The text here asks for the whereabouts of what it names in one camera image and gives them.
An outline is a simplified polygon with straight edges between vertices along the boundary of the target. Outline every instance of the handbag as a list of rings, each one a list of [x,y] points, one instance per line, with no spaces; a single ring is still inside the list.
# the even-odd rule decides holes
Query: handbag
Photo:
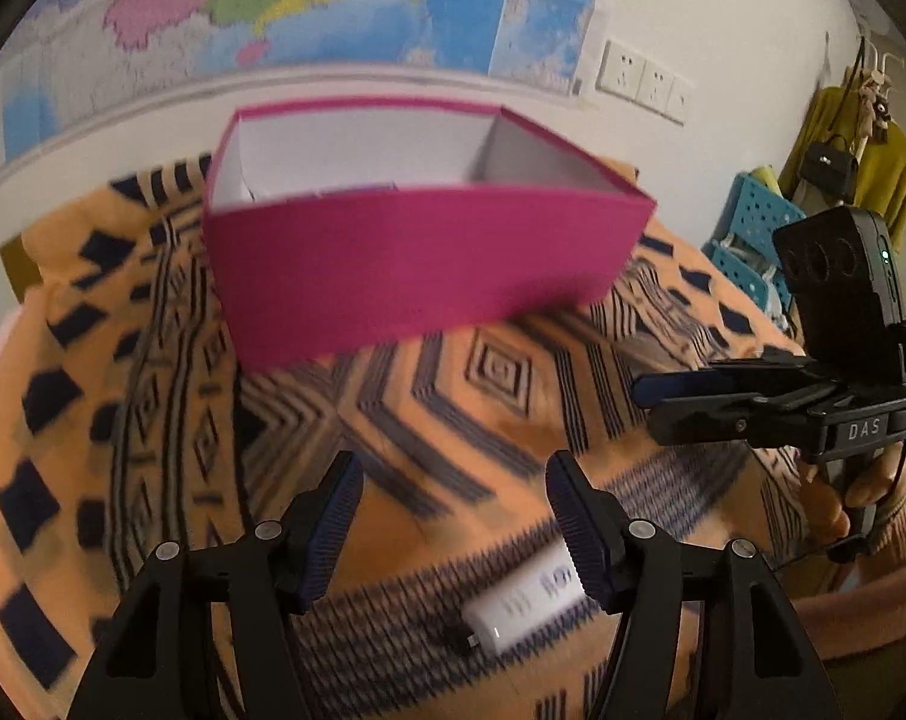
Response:
[[[856,60],[853,62],[853,71],[847,79],[847,87],[843,90],[843,97],[840,99],[836,113],[833,114],[833,121],[829,123],[827,132],[831,134],[827,135],[826,141],[822,143],[810,143],[800,164],[800,178],[809,181],[825,197],[834,197],[834,199],[844,202],[853,202],[856,196],[856,177],[860,164],[850,153],[850,144],[847,143],[847,139],[833,132],[833,129],[836,127],[836,121],[850,95],[850,89],[853,88],[853,81],[858,76],[865,60],[866,38],[861,37],[860,49],[856,52]],[[837,138],[844,143],[843,151],[831,145]]]
[[[850,154],[849,146],[842,150],[831,146],[836,138],[845,143],[842,135],[833,135],[825,143],[810,143],[800,165],[800,178],[809,181],[826,197],[853,202],[860,164]]]

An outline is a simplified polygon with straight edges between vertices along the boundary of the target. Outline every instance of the blanket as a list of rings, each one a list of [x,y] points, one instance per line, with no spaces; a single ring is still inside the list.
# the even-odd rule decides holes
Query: blanket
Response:
[[[794,349],[656,220],[593,305],[249,375],[200,234],[208,165],[114,181],[23,236],[43,284],[0,355],[0,684],[27,720],[66,717],[159,542],[234,541],[344,447],[364,497],[330,591],[293,620],[330,717],[584,716],[617,624],[592,602],[496,658],[441,635],[559,537],[543,485],[558,448],[676,538],[742,536],[771,562],[797,552],[790,451],[662,449],[629,399],[643,372]],[[229,614],[214,621],[221,703],[242,718]],[[685,610],[674,700],[696,639]]]

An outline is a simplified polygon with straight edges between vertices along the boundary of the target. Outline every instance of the wall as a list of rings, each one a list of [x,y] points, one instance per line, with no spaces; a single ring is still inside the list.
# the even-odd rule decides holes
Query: wall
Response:
[[[500,100],[583,148],[639,166],[659,216],[695,245],[710,235],[736,172],[785,160],[824,66],[834,76],[855,53],[848,0],[599,0],[610,34],[696,87],[686,127],[591,90],[560,100],[454,74],[403,69],[264,71],[107,114],[0,172],[0,242],[56,204],[111,175],[215,145],[242,103],[289,95],[427,93]],[[592,45],[602,34],[587,33]],[[595,65],[586,68],[593,79]],[[412,80],[421,84],[411,87]],[[13,295],[0,266],[0,318]]]

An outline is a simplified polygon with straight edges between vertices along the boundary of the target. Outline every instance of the hanging clothes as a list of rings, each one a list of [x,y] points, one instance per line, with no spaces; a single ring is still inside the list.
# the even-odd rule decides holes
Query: hanging clothes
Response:
[[[810,143],[824,141],[832,134],[829,132],[829,124],[842,98],[843,89],[837,86],[827,87],[816,93],[800,136],[779,175],[783,196],[793,199],[800,186],[803,155]],[[834,128],[835,134],[845,138],[847,143],[856,141],[856,112],[859,105],[860,95],[848,95]],[[887,143],[870,141],[867,144],[860,162],[853,204],[882,215],[890,230],[893,247],[899,250],[906,228],[906,135],[895,122],[890,122],[888,135]]]

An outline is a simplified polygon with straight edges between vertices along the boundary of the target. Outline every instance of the hand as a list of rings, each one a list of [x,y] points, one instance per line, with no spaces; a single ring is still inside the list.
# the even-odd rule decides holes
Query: hand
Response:
[[[843,511],[877,503],[893,489],[902,443],[887,446],[850,485],[844,498],[817,475],[816,466],[797,463],[800,469],[800,504],[813,538],[830,544],[850,534],[850,518]]]

